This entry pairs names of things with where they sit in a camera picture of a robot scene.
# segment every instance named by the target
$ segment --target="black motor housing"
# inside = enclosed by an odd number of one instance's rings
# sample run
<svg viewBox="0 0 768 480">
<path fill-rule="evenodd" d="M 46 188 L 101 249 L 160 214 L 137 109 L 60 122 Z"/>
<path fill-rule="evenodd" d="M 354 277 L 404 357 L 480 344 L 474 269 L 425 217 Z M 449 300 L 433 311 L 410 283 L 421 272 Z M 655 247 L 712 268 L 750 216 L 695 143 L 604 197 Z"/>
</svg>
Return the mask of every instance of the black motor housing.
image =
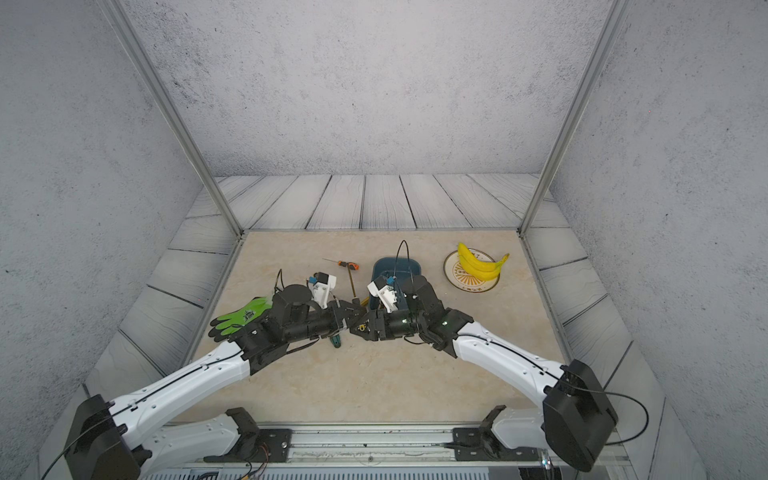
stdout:
<svg viewBox="0 0 768 480">
<path fill-rule="evenodd" d="M 589 366 L 574 360 L 562 369 L 563 376 L 543 401 L 542 428 L 558 457 L 589 472 L 619 418 Z"/>
</svg>

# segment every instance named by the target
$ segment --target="work glove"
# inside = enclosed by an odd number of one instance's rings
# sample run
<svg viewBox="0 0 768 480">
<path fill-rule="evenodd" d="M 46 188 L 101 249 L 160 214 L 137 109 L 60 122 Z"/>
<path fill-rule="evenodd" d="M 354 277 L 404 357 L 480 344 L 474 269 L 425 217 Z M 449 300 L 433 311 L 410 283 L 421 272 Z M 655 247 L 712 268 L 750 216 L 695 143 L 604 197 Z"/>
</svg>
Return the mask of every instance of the work glove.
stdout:
<svg viewBox="0 0 768 480">
<path fill-rule="evenodd" d="M 208 332 L 208 336 L 212 337 L 216 342 L 226 340 L 229 335 L 243 328 L 248 322 L 259 318 L 262 313 L 271 307 L 272 297 L 257 296 L 240 310 L 211 320 L 210 325 L 213 328 Z"/>
</svg>

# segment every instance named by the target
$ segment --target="gray concrete wall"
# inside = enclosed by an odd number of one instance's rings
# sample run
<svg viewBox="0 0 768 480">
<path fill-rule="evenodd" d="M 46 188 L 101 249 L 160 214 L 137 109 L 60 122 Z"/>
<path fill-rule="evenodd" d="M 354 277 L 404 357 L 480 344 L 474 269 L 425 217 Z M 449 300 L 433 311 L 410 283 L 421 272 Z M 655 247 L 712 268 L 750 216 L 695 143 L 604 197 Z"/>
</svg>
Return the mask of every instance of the gray concrete wall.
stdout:
<svg viewBox="0 0 768 480">
<path fill-rule="evenodd" d="M 552 188 L 713 478 L 768 472 L 767 25 L 637 0 Z"/>
<path fill-rule="evenodd" d="M 124 0 L 211 170 L 541 170 L 611 0 Z"/>
<path fill-rule="evenodd" d="M 0 65 L 0 477 L 15 478 L 200 181 L 96 2 L 2 2 Z"/>
</svg>

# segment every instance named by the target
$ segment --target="banana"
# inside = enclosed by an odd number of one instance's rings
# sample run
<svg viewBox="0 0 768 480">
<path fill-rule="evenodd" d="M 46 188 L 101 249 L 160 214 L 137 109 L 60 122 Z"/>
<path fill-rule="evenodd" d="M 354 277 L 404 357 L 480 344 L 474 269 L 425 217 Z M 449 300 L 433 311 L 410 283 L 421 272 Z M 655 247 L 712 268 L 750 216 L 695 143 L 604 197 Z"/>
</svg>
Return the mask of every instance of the banana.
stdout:
<svg viewBox="0 0 768 480">
<path fill-rule="evenodd" d="M 467 248 L 467 246 L 464 245 L 463 243 L 458 244 L 458 255 L 459 257 L 464 257 L 466 260 L 466 263 L 474 267 L 474 270 L 478 270 L 480 272 L 493 272 L 494 270 L 496 270 L 497 267 L 504 265 L 504 262 L 506 262 L 507 259 L 509 258 L 509 253 L 507 253 L 506 255 L 504 255 L 504 258 L 502 258 L 498 262 L 484 262 L 482 260 L 478 260 L 478 258 L 475 257 L 475 255 L 473 255 L 472 252 L 469 251 L 469 248 Z"/>
<path fill-rule="evenodd" d="M 491 272 L 483 272 L 481 270 L 478 270 L 473 265 L 471 265 L 468 262 L 467 257 L 465 257 L 463 255 L 459 255 L 458 256 L 458 261 L 460 262 L 460 264 L 462 265 L 462 268 L 467 273 L 469 273 L 473 277 L 477 278 L 478 280 L 482 280 L 484 282 L 489 282 L 489 281 L 493 280 L 494 278 L 499 276 L 501 274 L 501 272 L 502 272 L 502 266 L 501 265 L 499 265 L 496 268 L 494 268 L 493 271 L 491 271 Z"/>
</svg>

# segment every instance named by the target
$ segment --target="round plate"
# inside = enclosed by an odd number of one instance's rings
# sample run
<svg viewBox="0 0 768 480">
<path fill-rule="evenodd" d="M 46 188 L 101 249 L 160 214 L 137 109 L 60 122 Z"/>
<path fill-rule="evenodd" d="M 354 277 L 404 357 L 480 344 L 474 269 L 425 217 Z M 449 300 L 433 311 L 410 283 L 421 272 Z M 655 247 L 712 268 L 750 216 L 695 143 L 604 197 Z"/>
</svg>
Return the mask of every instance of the round plate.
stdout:
<svg viewBox="0 0 768 480">
<path fill-rule="evenodd" d="M 482 260 L 484 262 L 496 261 L 493 260 L 490 255 L 481 252 L 480 250 L 470 248 L 469 251 L 472 252 L 472 254 L 475 255 L 478 260 Z M 498 283 L 499 279 L 497 276 L 489 282 L 484 282 L 479 278 L 466 273 L 466 271 L 462 268 L 461 263 L 458 261 L 458 250 L 445 258 L 445 262 L 442 264 L 442 269 L 443 272 L 445 272 L 445 276 L 448 277 L 448 281 L 451 282 L 453 286 L 470 293 L 487 292 L 496 286 L 496 283 Z"/>
</svg>

